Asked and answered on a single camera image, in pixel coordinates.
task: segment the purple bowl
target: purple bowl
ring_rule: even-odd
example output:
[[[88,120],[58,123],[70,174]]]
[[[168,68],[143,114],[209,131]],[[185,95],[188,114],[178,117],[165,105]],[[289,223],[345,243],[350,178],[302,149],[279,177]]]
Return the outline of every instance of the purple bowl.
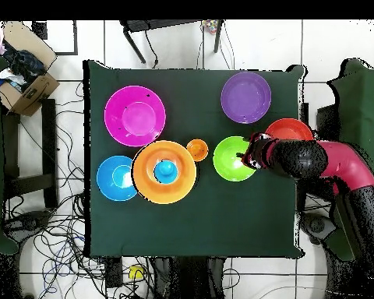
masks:
[[[254,72],[240,72],[232,76],[221,91],[224,113],[237,123],[250,124],[261,119],[271,101],[267,81]]]

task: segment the magenta bowl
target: magenta bowl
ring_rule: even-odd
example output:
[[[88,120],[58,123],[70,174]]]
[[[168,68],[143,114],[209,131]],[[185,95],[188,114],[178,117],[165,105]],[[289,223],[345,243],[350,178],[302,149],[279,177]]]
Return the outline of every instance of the magenta bowl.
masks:
[[[117,90],[104,110],[109,134],[125,146],[152,143],[164,129],[165,119],[165,108],[159,96],[142,86]]]

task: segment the green plate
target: green plate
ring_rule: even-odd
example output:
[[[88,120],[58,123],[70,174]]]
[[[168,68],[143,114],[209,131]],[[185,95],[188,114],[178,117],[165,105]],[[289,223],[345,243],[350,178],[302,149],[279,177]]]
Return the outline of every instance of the green plate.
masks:
[[[213,152],[213,165],[216,172],[228,181],[243,181],[255,173],[245,166],[236,153],[245,153],[249,142],[241,136],[230,136],[222,140]]]

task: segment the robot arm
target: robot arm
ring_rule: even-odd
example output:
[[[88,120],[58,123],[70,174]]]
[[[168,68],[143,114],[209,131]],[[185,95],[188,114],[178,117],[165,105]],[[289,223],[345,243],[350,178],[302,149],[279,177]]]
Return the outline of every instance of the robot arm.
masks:
[[[341,142],[271,139],[253,134],[239,154],[252,168],[293,178],[332,178],[337,209],[352,253],[374,277],[374,176],[364,160]]]

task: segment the blue bowl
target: blue bowl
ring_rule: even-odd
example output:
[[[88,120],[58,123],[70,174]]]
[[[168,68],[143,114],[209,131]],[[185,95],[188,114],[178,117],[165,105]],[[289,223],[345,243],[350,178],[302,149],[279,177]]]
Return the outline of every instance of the blue bowl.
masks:
[[[171,184],[178,176],[178,168],[170,160],[162,160],[153,169],[153,175],[161,184]]]
[[[132,183],[132,159],[126,156],[107,158],[97,170],[100,192],[112,201],[123,202],[137,194]]]

